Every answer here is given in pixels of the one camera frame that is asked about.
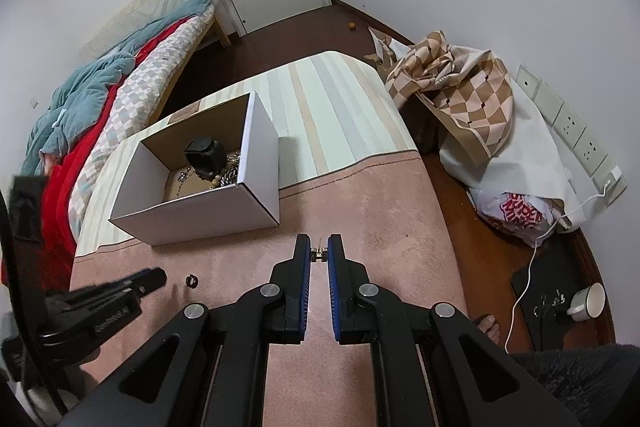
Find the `silver screw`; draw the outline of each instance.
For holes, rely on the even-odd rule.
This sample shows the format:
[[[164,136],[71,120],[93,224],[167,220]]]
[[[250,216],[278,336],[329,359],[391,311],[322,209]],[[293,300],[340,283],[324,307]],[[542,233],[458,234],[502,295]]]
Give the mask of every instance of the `silver screw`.
[[[449,317],[453,317],[455,312],[456,309],[448,302],[440,302],[439,304],[436,304],[436,315],[438,317],[448,319]]]
[[[365,297],[374,297],[378,295],[378,292],[380,290],[375,284],[371,284],[368,282],[360,286],[360,288],[358,288],[358,291],[360,292],[361,295],[364,295]]]
[[[204,306],[202,304],[189,304],[184,309],[184,316],[188,319],[199,319],[204,315]]]
[[[260,293],[264,297],[275,297],[280,291],[280,286],[277,284],[268,283],[260,288]]]

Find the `power socket panel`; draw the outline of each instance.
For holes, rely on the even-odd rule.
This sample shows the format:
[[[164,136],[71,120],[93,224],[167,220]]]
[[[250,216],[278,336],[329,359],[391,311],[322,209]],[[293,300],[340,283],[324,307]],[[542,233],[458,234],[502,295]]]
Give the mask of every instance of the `power socket panel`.
[[[604,158],[607,157],[607,152],[597,142],[588,128],[584,130],[578,143],[575,144],[574,154],[590,176],[593,176]]]
[[[607,183],[607,179],[609,179],[609,173],[615,168],[616,163],[607,156],[604,158],[604,161],[600,164],[600,167],[596,169],[595,174],[593,175],[593,184],[596,185],[598,192],[602,194],[604,190],[604,185]],[[613,186],[609,185],[607,188],[607,192],[605,193],[604,200],[607,204],[613,203],[616,198],[625,191],[626,188],[626,180],[625,177],[622,176]]]
[[[540,82],[538,92],[536,93],[536,97],[533,99],[533,102],[540,110],[542,118],[544,118],[546,123],[549,125],[554,124],[558,114],[560,113],[562,104],[564,103],[562,99],[556,95],[554,90],[546,84],[546,82]]]
[[[518,76],[516,77],[517,84],[522,88],[526,95],[533,100],[538,92],[538,86],[540,85],[540,79],[531,71],[527,70],[524,65],[520,65],[518,69]]]
[[[572,149],[575,147],[586,128],[585,123],[578,118],[571,107],[564,104],[560,108],[560,113],[554,122],[554,129],[569,147]]]

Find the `bed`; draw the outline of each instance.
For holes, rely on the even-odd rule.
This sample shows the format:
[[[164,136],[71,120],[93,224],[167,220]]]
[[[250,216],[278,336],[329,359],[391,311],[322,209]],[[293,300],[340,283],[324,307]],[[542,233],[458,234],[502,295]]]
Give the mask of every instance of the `bed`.
[[[273,229],[150,247],[109,221],[136,144],[198,110],[254,90],[280,136],[280,217]],[[236,301],[288,259],[297,233],[313,244],[342,234],[350,259],[405,301],[449,301],[466,311],[456,258],[433,186],[376,71],[324,52],[213,93],[124,140],[104,165],[84,216],[72,286],[161,266],[167,284],[143,315],[84,368],[98,381],[184,305]],[[197,275],[196,289],[185,277]],[[306,340],[271,346],[265,426],[376,423],[367,346],[339,346],[332,332],[326,265],[312,266]]]
[[[219,0],[133,0],[79,50],[83,65],[35,123],[22,175],[49,176],[42,284],[66,291],[86,206],[120,142],[159,119],[196,49],[218,38]]]

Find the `box flap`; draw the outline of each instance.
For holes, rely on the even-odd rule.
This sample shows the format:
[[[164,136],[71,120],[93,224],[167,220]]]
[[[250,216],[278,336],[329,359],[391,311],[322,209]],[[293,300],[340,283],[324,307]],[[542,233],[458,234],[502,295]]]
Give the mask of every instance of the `box flap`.
[[[230,185],[111,219],[148,245],[180,243],[273,227],[277,222],[244,185]]]
[[[138,143],[120,184],[110,219],[162,203],[168,175],[169,169],[142,143]]]
[[[153,133],[142,143],[170,170],[187,165],[184,149],[196,136],[219,141],[227,152],[238,150],[242,143],[249,94],[209,107]]]
[[[278,133],[255,91],[250,92],[244,126],[238,183],[244,183],[279,223]]]

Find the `black mat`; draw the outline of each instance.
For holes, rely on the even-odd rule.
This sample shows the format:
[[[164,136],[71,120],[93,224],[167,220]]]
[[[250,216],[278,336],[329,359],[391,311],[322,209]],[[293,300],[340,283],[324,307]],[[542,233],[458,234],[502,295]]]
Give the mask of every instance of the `black mat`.
[[[536,351],[562,349],[565,334],[575,324],[566,315],[566,311],[571,306],[574,294],[587,286],[574,254],[557,237],[549,238],[548,242],[545,252],[533,261],[531,283],[519,304]],[[522,294],[526,285],[525,266],[511,278],[516,298]]]

